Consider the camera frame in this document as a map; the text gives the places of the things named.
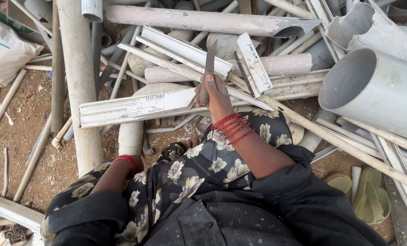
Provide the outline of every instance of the green slipper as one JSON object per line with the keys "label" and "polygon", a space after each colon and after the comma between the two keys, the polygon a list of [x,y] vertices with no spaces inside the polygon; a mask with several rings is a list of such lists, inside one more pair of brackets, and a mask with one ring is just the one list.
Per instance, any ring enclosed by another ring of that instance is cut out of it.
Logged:
{"label": "green slipper", "polygon": [[328,175],[323,181],[329,184],[331,187],[343,191],[343,193],[345,194],[349,192],[352,187],[351,179],[348,177],[348,175],[344,175],[343,173],[332,173]]}
{"label": "green slipper", "polygon": [[381,223],[390,214],[387,192],[380,188],[382,173],[373,167],[363,169],[352,209],[368,225]]}

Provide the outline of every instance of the hand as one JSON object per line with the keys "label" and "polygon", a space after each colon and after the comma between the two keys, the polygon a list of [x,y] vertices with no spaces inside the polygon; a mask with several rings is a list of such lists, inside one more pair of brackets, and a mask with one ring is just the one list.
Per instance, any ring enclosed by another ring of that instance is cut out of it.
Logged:
{"label": "hand", "polygon": [[[199,93],[202,84],[198,85],[194,92]],[[225,118],[228,115],[234,114],[235,111],[232,108],[231,100],[229,99],[228,89],[223,84],[223,80],[220,76],[209,74],[206,76],[206,88],[210,94],[210,103],[207,108],[211,112],[211,118],[213,123]],[[196,107],[200,108],[202,105],[199,103],[199,95],[194,99]]]}

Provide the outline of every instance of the dark clothing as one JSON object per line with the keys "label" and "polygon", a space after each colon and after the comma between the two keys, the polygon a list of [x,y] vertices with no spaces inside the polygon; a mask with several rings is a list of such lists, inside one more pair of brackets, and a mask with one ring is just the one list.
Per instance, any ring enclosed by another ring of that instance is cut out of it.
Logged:
{"label": "dark clothing", "polygon": [[51,202],[41,226],[44,243],[387,245],[356,218],[343,192],[312,174],[314,155],[291,144],[288,126],[275,127],[283,133],[272,132],[275,121],[285,123],[282,113],[254,118],[266,120],[256,127],[260,136],[296,165],[255,179],[234,149],[207,131],[200,147],[180,157],[182,145],[170,145],[142,178],[136,176],[125,187],[132,194],[88,195],[101,176],[98,172],[108,166],[93,169]]}

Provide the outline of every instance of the knife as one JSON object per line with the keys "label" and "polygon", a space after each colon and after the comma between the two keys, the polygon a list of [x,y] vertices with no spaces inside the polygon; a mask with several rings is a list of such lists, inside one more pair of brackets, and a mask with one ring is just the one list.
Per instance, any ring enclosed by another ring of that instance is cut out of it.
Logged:
{"label": "knife", "polygon": [[210,94],[208,94],[208,90],[206,88],[205,78],[208,74],[212,74],[214,76],[214,59],[216,56],[216,48],[217,39],[213,42],[206,53],[205,73],[203,75],[203,82],[199,94],[200,104],[202,104],[204,107],[210,103]]}

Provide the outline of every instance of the sack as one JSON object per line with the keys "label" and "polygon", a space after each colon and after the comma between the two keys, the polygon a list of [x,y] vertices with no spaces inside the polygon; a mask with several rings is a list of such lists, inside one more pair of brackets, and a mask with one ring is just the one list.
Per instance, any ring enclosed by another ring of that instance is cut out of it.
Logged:
{"label": "sack", "polygon": [[12,28],[0,22],[0,87],[8,85],[17,71],[43,48],[18,37]]}

